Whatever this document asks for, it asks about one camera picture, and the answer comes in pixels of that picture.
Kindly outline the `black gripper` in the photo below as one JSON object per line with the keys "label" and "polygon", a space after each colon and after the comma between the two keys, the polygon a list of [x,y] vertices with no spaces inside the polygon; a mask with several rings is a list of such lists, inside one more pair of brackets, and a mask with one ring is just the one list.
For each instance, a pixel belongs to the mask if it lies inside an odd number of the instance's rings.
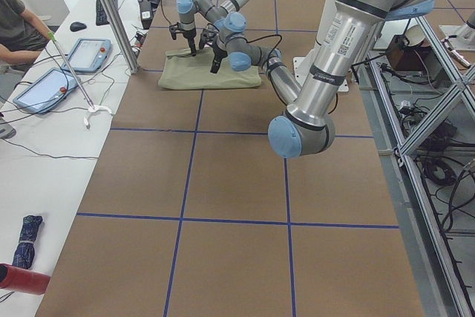
{"label": "black gripper", "polygon": [[197,31],[195,28],[192,28],[191,30],[184,30],[182,29],[182,34],[185,39],[188,39],[188,44],[189,48],[191,51],[192,56],[196,56],[197,50],[196,50],[196,44],[194,38],[197,35]]}
{"label": "black gripper", "polygon": [[226,47],[221,43],[213,42],[212,49],[214,53],[214,58],[212,60],[212,66],[211,66],[210,72],[218,73],[218,71],[220,70],[220,66],[221,66],[223,58],[227,57]]}

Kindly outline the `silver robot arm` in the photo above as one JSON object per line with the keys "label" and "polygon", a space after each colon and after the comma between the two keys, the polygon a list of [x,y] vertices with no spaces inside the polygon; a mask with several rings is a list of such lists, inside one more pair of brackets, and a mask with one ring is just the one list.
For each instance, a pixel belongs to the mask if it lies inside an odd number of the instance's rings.
{"label": "silver robot arm", "polygon": [[169,31],[173,40],[181,33],[187,39],[192,56],[196,55],[195,37],[197,35],[195,14],[202,17],[214,26],[218,32],[229,14],[239,14],[240,9],[250,0],[225,0],[217,6],[212,0],[176,0],[179,22],[171,24]]}
{"label": "silver robot arm", "polygon": [[268,127],[269,143],[284,158],[317,154],[331,146],[335,126],[328,108],[370,29],[385,21],[410,19],[432,11],[435,0],[335,0],[336,12],[303,84],[298,83],[272,48],[251,45],[239,9],[248,0],[230,0],[228,15],[218,23],[212,73],[223,58],[233,71],[258,66],[266,71],[285,112]]}

